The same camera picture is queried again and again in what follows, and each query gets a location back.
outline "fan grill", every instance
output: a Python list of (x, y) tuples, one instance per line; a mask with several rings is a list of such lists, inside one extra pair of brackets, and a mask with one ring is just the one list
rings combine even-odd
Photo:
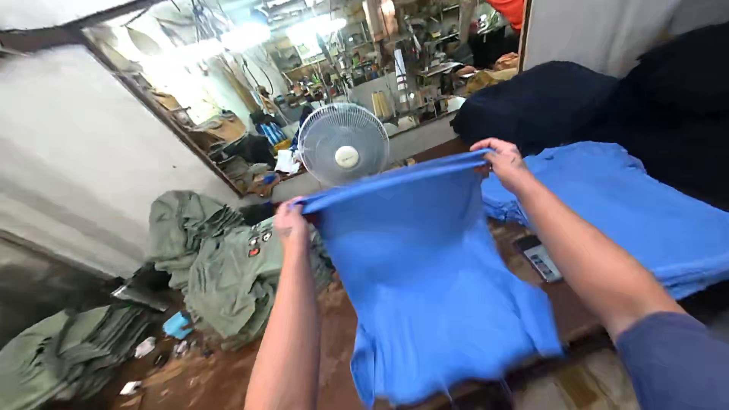
[[(335, 160), (341, 147), (353, 147), (359, 160), (351, 168)], [(317, 109), (299, 132), (299, 151), (306, 169), (320, 182), (337, 186), (381, 172), (389, 158), (389, 139), (380, 120), (356, 104), (330, 104)]]

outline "fingers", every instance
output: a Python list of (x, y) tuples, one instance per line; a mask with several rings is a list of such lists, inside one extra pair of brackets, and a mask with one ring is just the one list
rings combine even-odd
[(301, 204), (296, 204), (297, 201), (300, 201), (303, 196), (297, 196), (296, 198), (291, 198), (288, 201), (281, 202), (281, 205), (278, 206), (278, 209), (276, 210), (277, 215), (287, 215), (290, 212), (295, 212), (297, 214), (301, 214), (302, 209), (304, 208)]
[(499, 154), (495, 152), (487, 152), (486, 154), (483, 154), (483, 157), (490, 163), (494, 163), (499, 160)]
[(482, 139), (479, 142), (476, 142), (475, 144), (471, 145), (471, 147), (469, 148), (469, 151), (478, 151), (482, 148), (488, 148), (492, 139), (493, 138), (487, 138), (487, 139)]
[(505, 152), (511, 150), (517, 150), (516, 145), (511, 142), (506, 142), (498, 138), (487, 138), (473, 144), (470, 148), (471, 151), (481, 150), (483, 148), (491, 148), (496, 152)]

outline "red fabric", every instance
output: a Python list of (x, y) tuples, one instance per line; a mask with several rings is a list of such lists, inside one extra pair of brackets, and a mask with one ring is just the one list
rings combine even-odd
[(524, 0), (486, 0), (497, 12), (509, 20), (515, 30), (521, 30)]

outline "stack of green garments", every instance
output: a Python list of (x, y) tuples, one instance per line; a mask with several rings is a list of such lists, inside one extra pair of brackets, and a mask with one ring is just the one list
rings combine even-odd
[[(334, 271), (311, 228), (311, 268), (317, 287)], [(218, 336), (224, 349), (249, 343), (273, 307), (283, 254), (273, 218), (247, 226), (235, 209), (191, 191), (171, 191), (152, 203), (151, 260), (183, 292), (195, 327)]]
[(0, 350), (0, 410), (96, 394), (148, 324), (140, 308), (104, 306), (58, 312), (25, 329)]

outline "blue sleeve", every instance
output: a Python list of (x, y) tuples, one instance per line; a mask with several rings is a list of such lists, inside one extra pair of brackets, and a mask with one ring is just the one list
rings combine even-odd
[(616, 345), (642, 410), (729, 409), (729, 344), (688, 314), (651, 314)]

